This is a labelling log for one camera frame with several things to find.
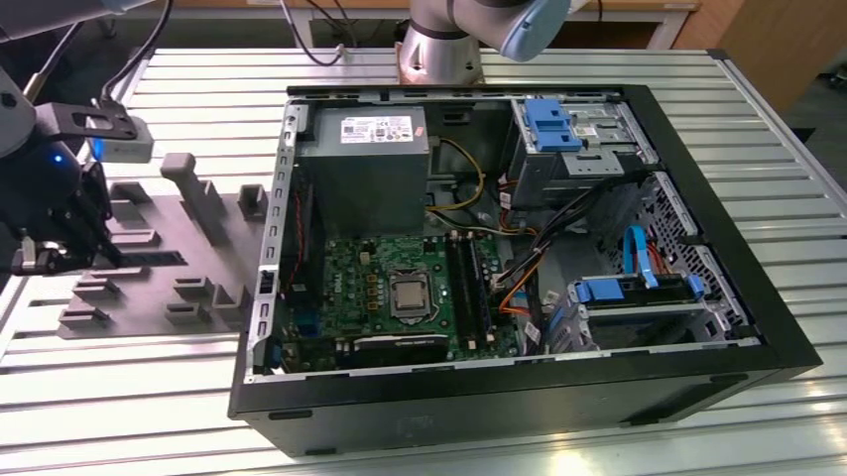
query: sticker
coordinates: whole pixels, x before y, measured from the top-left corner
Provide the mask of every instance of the sticker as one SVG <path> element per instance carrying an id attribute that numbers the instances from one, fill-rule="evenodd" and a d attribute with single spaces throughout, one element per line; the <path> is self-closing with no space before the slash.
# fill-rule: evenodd
<path id="1" fill-rule="evenodd" d="M 512 209 L 512 195 L 509 195 L 504 191 L 500 192 L 500 208 L 505 210 Z"/>
<path id="2" fill-rule="evenodd" d="M 577 130 L 577 136 L 595 136 L 596 135 L 596 129 L 593 127 L 585 126 L 585 127 L 576 127 Z"/>
<path id="3" fill-rule="evenodd" d="M 524 326 L 524 334 L 527 334 L 527 337 L 529 337 L 536 344 L 541 340 L 541 331 L 529 321 L 527 321 L 527 325 Z"/>
<path id="4" fill-rule="evenodd" d="M 412 116 L 348 117 L 341 121 L 341 144 L 413 140 Z"/>

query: green circuit board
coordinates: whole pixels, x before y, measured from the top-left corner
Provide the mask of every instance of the green circuit board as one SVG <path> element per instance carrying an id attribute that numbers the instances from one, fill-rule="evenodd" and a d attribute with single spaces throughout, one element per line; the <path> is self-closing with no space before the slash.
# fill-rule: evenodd
<path id="1" fill-rule="evenodd" d="M 499 273 L 496 242 L 489 235 L 475 240 L 483 274 Z M 432 237 L 330 240 L 325 244 L 324 303 L 318 335 L 300 341 L 302 370 L 334 370 L 333 339 L 351 335 L 425 332 L 449 338 L 448 360 L 461 361 L 516 355 L 515 329 L 495 327 L 493 342 L 469 350 L 460 345 L 452 312 L 445 259 L 445 239 Z M 431 314 L 408 325 L 392 317 L 389 279 L 396 270 L 424 272 L 428 278 Z"/>

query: motherboard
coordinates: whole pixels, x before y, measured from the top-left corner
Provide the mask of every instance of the motherboard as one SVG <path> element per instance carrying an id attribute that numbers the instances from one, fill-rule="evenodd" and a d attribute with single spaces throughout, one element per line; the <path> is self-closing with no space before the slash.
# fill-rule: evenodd
<path id="1" fill-rule="evenodd" d="M 459 247 L 473 256 L 456 257 Z M 517 354 L 513 325 L 485 288 L 501 268 L 491 235 L 328 240 L 324 256 L 322 304 L 293 315 L 298 371 L 357 367 L 344 356 L 367 345 L 377 355 L 420 345 L 445 351 L 447 362 Z M 479 283 L 468 284 L 468 271 Z"/>

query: aluminum slotted table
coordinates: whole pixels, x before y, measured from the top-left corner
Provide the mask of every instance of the aluminum slotted table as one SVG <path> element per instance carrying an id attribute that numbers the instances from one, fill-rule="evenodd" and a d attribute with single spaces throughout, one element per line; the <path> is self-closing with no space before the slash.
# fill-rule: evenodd
<path id="1" fill-rule="evenodd" d="M 0 472 L 847 471 L 847 198 L 732 63 L 683 51 L 549 51 L 525 64 L 487 53 L 483 63 L 488 83 L 651 86 L 824 365 L 672 425 L 293 461 L 226 418 L 234 334 L 61 340 L 77 277 L 13 278 L 0 297 Z M 233 192 L 269 184 L 285 87 L 365 82 L 396 82 L 393 51 L 359 50 L 324 68 L 294 50 L 160 50 L 121 100 L 149 123 L 156 157 L 192 152 L 198 175 Z M 105 171 L 176 193 L 160 164 Z"/>

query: power supply label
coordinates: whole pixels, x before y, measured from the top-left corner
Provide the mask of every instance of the power supply label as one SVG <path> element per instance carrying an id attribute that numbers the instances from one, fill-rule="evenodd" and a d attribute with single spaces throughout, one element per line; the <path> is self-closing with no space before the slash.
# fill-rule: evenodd
<path id="1" fill-rule="evenodd" d="M 348 117 L 341 121 L 341 144 L 411 142 L 412 116 Z"/>

